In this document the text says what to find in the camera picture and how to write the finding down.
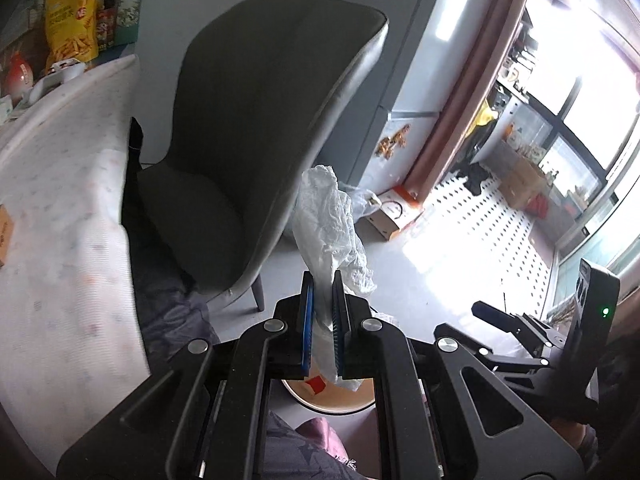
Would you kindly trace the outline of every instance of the person's hand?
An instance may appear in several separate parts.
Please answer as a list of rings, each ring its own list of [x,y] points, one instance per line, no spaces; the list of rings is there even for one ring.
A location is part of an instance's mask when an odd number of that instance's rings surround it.
[[[580,447],[587,431],[585,425],[559,417],[552,420],[550,426],[556,430],[558,434],[574,449],[578,449]]]

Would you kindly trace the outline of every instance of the red bottle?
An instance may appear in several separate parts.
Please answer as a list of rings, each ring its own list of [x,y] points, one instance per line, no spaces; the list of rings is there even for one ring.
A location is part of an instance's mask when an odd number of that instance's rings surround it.
[[[9,73],[4,84],[14,106],[20,102],[22,95],[33,86],[33,72],[20,52],[16,52],[11,57]]]

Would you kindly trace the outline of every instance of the chair seat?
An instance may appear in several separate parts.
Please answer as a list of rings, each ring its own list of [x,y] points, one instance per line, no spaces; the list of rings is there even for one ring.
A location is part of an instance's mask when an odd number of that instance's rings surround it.
[[[231,287],[244,267],[242,218],[212,180],[159,162],[138,173],[149,218],[207,301]]]

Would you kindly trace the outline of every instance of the refrigerator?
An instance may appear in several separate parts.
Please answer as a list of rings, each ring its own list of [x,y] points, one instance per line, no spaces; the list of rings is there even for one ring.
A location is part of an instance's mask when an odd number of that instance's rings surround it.
[[[492,0],[348,0],[389,18],[371,74],[318,157],[338,179],[380,193],[400,184],[428,139],[460,76]],[[406,145],[390,158],[380,140],[403,128]]]

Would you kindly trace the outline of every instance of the chair leg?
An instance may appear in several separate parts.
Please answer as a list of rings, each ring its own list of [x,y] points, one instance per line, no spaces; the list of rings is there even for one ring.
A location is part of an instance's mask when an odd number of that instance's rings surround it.
[[[264,292],[260,274],[251,285],[251,291],[254,294],[255,304],[258,305],[258,312],[264,312]]]

